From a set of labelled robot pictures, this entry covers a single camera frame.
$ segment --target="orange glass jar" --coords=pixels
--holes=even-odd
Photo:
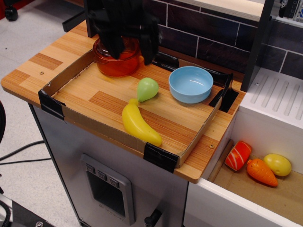
[[[125,50],[120,54],[119,59],[114,59],[100,39],[96,40],[93,45],[95,54],[94,60],[99,70],[110,77],[123,77],[136,71],[139,66],[140,48],[137,39],[123,37]]]

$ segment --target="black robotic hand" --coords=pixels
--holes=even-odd
[[[121,36],[137,38],[144,58],[150,64],[158,52],[158,19],[143,9],[142,0],[101,0],[102,9],[89,11],[100,40],[109,54],[118,59],[124,50]]]

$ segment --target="light blue plastic bowl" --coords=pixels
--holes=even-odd
[[[206,70],[195,66],[184,66],[169,76],[169,90],[175,99],[193,104],[205,100],[212,89],[214,79]]]

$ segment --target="button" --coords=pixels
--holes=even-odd
[[[89,164],[86,164],[87,171],[91,172],[92,174],[95,174],[95,168],[90,166]]]
[[[110,183],[112,184],[112,186],[119,188],[119,182],[114,180],[113,178],[110,178]]]
[[[98,175],[102,180],[107,181],[106,175],[104,173],[100,172],[99,170],[98,170]]]

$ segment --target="orange carrot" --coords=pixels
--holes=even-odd
[[[278,186],[278,181],[271,169],[259,158],[247,162],[248,174],[256,180],[270,186]]]

